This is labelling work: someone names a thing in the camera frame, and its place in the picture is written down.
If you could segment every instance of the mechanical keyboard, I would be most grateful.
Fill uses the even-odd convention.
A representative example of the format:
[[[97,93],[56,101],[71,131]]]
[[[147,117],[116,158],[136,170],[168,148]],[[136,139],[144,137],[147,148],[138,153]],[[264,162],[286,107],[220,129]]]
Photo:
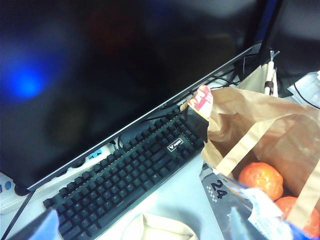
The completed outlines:
[[[97,238],[200,152],[202,139],[174,114],[156,120],[43,202],[56,209],[64,240]]]

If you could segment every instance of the desk surface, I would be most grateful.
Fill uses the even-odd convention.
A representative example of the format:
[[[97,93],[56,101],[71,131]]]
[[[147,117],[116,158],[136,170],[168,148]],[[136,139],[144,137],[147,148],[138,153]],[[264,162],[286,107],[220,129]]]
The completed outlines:
[[[98,239],[120,240],[130,221],[140,213],[148,212],[186,223],[201,240],[223,240],[199,178],[202,165],[203,160],[198,155]],[[44,199],[46,196],[27,205],[9,237],[45,211],[42,204]],[[1,235],[15,213],[16,210],[1,215]]]

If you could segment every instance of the orange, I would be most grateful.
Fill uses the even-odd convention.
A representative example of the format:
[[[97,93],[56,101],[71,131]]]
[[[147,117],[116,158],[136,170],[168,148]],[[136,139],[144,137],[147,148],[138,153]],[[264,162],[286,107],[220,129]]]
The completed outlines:
[[[242,169],[238,180],[250,188],[260,188],[273,201],[284,193],[283,177],[273,166],[265,162],[250,163]]]
[[[293,205],[296,203],[296,200],[296,197],[285,196],[275,201],[275,204],[277,204],[283,212],[283,217],[285,219],[288,217]],[[315,208],[313,209],[308,222],[304,226],[303,231],[312,238],[320,237],[320,214]]]

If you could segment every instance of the paper bag handle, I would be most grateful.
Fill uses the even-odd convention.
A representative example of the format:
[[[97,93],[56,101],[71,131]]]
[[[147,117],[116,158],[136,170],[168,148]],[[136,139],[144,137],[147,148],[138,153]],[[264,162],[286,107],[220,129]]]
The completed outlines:
[[[248,132],[216,166],[216,169],[225,176],[228,176],[238,163],[255,147],[276,120],[290,115],[299,114],[287,114],[253,124]],[[305,182],[297,201],[287,218],[289,222],[301,229],[306,225],[309,216],[320,199],[320,184],[317,181],[318,179],[320,179],[320,159]]]

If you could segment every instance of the black monitor screen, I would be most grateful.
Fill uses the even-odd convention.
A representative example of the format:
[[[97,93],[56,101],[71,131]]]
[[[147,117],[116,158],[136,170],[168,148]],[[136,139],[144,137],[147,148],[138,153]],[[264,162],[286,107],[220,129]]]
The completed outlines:
[[[30,188],[240,53],[255,0],[1,5],[1,171]]]

